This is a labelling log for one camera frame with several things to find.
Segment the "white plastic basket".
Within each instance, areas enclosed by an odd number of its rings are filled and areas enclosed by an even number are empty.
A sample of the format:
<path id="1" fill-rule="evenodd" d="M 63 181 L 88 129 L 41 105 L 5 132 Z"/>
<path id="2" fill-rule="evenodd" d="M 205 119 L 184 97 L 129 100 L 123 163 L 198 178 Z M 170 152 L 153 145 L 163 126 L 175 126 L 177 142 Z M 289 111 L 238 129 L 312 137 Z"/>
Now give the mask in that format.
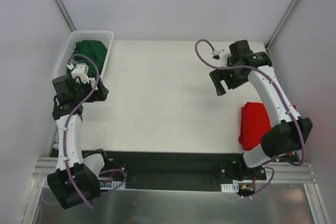
<path id="1" fill-rule="evenodd" d="M 58 56 L 58 59 L 56 61 L 56 66 L 53 71 L 53 77 L 56 78 L 56 77 L 63 76 L 66 74 L 68 60 L 70 56 L 72 55 L 77 42 L 82 41 L 82 40 L 97 40 L 97 41 L 102 42 L 107 48 L 106 59 L 104 61 L 102 72 L 100 74 L 100 77 L 103 78 L 107 64 L 108 64 L 108 60 L 110 57 L 113 39 L 114 39 L 114 33 L 109 30 L 75 30 L 73 31 L 69 35 L 65 45 L 63 46 L 61 53 Z"/>

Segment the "red t shirt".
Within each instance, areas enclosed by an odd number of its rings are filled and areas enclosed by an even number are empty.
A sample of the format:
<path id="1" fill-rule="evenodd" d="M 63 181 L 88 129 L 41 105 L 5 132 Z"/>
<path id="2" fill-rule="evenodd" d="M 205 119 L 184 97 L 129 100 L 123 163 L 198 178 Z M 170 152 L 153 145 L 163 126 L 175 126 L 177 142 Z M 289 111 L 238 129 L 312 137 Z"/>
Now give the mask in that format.
<path id="1" fill-rule="evenodd" d="M 250 151 L 261 142 L 261 137 L 271 129 L 270 120 L 262 103 L 247 102 L 241 108 L 239 143 Z"/>

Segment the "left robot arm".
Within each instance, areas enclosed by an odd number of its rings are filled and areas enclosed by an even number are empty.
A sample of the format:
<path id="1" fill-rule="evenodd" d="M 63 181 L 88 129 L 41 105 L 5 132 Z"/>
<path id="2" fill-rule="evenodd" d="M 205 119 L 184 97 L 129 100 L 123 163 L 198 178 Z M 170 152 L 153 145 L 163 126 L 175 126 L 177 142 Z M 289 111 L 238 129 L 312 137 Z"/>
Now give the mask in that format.
<path id="1" fill-rule="evenodd" d="M 111 163 L 102 149 L 82 154 L 82 105 L 105 101 L 109 91 L 101 80 L 96 84 L 83 83 L 68 75 L 57 77 L 52 83 L 56 91 L 52 115 L 59 147 L 56 169 L 47 176 L 47 183 L 63 209 L 81 203 L 93 208 L 92 200 L 101 195 L 98 176 L 109 174 Z"/>

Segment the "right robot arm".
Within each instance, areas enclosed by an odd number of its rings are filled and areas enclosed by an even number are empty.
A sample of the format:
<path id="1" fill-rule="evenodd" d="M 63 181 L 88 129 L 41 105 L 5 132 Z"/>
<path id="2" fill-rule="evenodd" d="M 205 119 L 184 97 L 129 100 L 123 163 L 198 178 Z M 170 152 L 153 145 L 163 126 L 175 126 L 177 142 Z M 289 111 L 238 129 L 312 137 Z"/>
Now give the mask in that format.
<path id="1" fill-rule="evenodd" d="M 241 154 L 225 169 L 228 177 L 242 181 L 271 159 L 300 150 L 312 130 L 312 122 L 309 118 L 302 118 L 290 104 L 265 52 L 253 52 L 246 40 L 234 42 L 229 51 L 228 69 L 215 69 L 209 74 L 217 95 L 226 93 L 222 81 L 229 89 L 250 82 L 261 98 L 271 125 L 271 129 L 261 137 L 260 144 Z"/>

